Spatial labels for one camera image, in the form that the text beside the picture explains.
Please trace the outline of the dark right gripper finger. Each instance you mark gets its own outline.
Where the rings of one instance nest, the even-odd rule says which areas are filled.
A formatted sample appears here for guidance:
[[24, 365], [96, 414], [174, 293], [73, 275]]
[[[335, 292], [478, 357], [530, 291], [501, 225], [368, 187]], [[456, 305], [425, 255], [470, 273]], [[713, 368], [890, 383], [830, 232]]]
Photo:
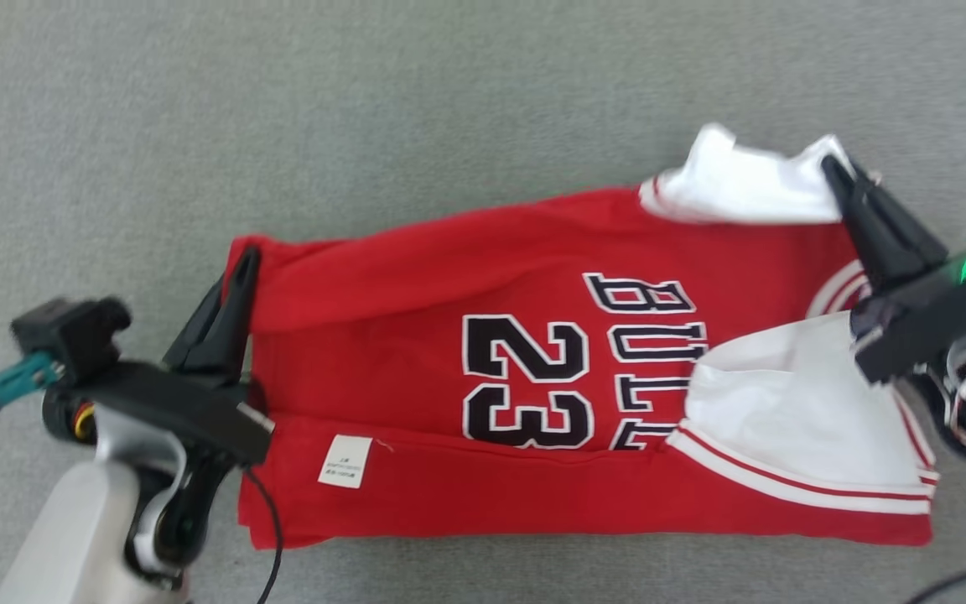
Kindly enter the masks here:
[[892, 279], [896, 241], [875, 206], [877, 185], [862, 169], [847, 168], [836, 154], [825, 156], [820, 168], [837, 202], [844, 228], [858, 253], [871, 290], [885, 289]]
[[854, 164], [854, 168], [862, 169], [871, 182], [877, 185], [875, 206], [896, 241], [896, 256], [893, 259], [894, 268], [889, 283], [907, 283], [944, 263], [949, 257], [949, 251], [943, 242], [866, 169], [859, 164]]

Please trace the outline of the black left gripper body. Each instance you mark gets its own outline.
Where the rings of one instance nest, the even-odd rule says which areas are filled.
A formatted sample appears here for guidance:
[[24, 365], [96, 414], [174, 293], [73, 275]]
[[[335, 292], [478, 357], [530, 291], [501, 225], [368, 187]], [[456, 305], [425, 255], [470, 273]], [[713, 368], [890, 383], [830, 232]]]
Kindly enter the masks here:
[[142, 361], [119, 361], [76, 385], [51, 386], [43, 397], [44, 425], [59, 440], [93, 445], [101, 430], [78, 433], [76, 426], [81, 410], [96, 403], [242, 466], [263, 463], [273, 440], [258, 383], [219, 383], [215, 375], [171, 373]]

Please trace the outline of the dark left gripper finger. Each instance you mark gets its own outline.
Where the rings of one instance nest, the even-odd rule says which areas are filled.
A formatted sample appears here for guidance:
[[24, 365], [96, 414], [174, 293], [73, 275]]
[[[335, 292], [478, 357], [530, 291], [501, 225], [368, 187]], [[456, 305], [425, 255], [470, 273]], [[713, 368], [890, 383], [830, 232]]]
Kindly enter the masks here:
[[165, 367], [183, 367], [192, 348], [202, 344], [206, 339], [221, 309], [222, 285], [223, 278], [218, 278], [208, 289], [207, 294], [204, 294], [200, 304], [195, 307], [183, 329], [178, 332], [164, 353]]
[[247, 246], [222, 275], [220, 312], [198, 345], [198, 373], [212, 386], [238, 383], [242, 377], [261, 260], [257, 246]]

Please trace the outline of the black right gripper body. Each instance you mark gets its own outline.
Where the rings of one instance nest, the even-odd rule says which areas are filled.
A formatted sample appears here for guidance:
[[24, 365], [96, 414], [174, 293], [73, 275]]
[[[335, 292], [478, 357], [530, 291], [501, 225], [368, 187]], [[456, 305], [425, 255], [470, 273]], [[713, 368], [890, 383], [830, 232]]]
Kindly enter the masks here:
[[854, 359], [869, 383], [888, 383], [966, 339], [966, 252], [863, 298], [851, 312]]

